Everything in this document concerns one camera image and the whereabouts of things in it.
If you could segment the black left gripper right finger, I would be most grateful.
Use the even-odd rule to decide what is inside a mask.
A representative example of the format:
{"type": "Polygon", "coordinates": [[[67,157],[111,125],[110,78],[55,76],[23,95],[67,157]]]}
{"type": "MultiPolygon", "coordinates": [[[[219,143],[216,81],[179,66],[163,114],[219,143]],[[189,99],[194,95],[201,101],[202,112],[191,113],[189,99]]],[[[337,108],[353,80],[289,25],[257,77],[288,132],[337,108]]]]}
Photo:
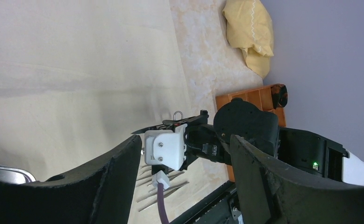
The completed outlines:
{"type": "Polygon", "coordinates": [[[364,224],[364,186],[292,167],[238,135],[229,152],[246,224],[364,224]]]}

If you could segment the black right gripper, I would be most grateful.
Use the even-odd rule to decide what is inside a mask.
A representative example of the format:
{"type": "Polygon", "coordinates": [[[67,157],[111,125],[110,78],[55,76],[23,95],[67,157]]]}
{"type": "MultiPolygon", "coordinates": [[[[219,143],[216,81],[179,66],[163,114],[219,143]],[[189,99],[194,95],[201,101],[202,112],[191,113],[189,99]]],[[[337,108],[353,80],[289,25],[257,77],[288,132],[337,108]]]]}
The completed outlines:
{"type": "Polygon", "coordinates": [[[187,170],[197,158],[203,158],[212,162],[231,165],[230,154],[221,144],[213,125],[202,124],[193,127],[187,134],[183,134],[184,156],[183,163],[179,170],[187,170]]]}

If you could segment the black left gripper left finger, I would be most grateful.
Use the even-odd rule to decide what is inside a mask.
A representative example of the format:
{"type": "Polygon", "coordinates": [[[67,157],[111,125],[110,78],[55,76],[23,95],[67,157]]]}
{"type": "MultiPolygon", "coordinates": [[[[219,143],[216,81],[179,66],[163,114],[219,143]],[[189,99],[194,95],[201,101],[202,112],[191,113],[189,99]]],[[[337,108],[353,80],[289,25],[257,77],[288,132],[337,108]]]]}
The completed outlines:
{"type": "Polygon", "coordinates": [[[126,224],[141,159],[132,135],[44,182],[0,182],[0,224],[126,224]]]}

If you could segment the steel instrument tray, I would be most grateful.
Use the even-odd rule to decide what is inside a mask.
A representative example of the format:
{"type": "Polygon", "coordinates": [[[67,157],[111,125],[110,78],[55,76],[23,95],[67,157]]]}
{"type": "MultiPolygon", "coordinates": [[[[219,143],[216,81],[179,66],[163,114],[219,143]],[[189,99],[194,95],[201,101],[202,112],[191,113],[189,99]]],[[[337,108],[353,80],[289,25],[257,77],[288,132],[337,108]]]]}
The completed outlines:
{"type": "Polygon", "coordinates": [[[0,182],[25,184],[35,181],[36,178],[26,170],[0,165],[0,182]]]}

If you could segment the cream cloth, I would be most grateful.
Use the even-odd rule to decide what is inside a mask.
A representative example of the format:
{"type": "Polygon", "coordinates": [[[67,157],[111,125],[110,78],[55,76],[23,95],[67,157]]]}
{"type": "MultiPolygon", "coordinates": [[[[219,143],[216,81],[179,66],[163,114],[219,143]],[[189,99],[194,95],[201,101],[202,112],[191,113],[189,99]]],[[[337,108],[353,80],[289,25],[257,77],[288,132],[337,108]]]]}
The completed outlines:
{"type": "Polygon", "coordinates": [[[193,99],[169,0],[0,0],[0,165],[81,165],[193,99]]]}

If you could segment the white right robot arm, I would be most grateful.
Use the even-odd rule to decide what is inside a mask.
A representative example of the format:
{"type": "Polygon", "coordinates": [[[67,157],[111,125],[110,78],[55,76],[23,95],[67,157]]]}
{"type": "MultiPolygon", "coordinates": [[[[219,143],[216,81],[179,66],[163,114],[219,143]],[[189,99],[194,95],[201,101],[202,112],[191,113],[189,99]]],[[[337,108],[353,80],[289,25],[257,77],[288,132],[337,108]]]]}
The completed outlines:
{"type": "Polygon", "coordinates": [[[186,125],[186,169],[196,158],[231,165],[232,135],[239,135],[262,152],[307,173],[348,184],[364,186],[364,162],[342,144],[313,132],[281,127],[272,112],[234,98],[216,113],[212,124],[208,114],[180,120],[164,120],[167,130],[186,125]]]}

